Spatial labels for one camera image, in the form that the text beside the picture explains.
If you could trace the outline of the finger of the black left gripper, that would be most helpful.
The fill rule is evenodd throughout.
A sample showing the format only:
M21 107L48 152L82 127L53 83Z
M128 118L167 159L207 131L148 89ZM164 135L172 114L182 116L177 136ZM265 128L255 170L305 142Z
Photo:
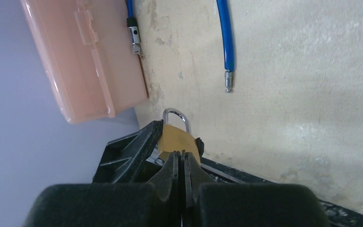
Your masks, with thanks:
M198 148L198 152L199 152L199 156L202 157L205 148L204 148L204 142L202 141L202 139L200 137L195 139L197 148Z
M93 183L134 182L153 153L163 131L164 121L152 121L141 130L107 143Z

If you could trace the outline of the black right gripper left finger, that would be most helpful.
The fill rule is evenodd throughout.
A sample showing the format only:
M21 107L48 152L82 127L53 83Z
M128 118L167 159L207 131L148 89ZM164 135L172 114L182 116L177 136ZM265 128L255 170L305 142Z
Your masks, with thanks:
M36 198L25 227L177 227L179 153L145 183L57 184Z

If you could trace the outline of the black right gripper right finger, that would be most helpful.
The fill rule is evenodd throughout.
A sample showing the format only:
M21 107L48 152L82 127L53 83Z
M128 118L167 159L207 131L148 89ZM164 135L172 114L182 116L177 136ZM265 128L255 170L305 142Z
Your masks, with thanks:
M184 227L329 227L320 202L298 184L217 183L191 153L181 155Z

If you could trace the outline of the brass padlock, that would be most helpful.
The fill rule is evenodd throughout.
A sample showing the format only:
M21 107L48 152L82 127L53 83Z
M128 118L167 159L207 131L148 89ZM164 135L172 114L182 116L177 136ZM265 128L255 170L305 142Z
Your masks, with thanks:
M175 114L182 119L185 130L168 124L169 114ZM166 108L163 112L162 136L158 141L159 158L166 161L174 151L191 153L198 164L201 164L199 148L195 138L191 135L190 122L185 114L175 108Z

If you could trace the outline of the blue cable lock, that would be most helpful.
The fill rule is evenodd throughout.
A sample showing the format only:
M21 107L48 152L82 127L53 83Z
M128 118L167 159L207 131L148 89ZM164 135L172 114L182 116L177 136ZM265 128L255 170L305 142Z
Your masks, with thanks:
M127 28L131 34L131 45L140 44L140 32L138 28L138 22L134 15L134 1L127 0ZM234 53L234 39L232 30L232 20L230 16L229 4L226 0L216 1L219 21L222 33L223 41L223 53L224 53L224 69L225 69L225 91L231 93L233 89L233 74L235 71L235 53Z

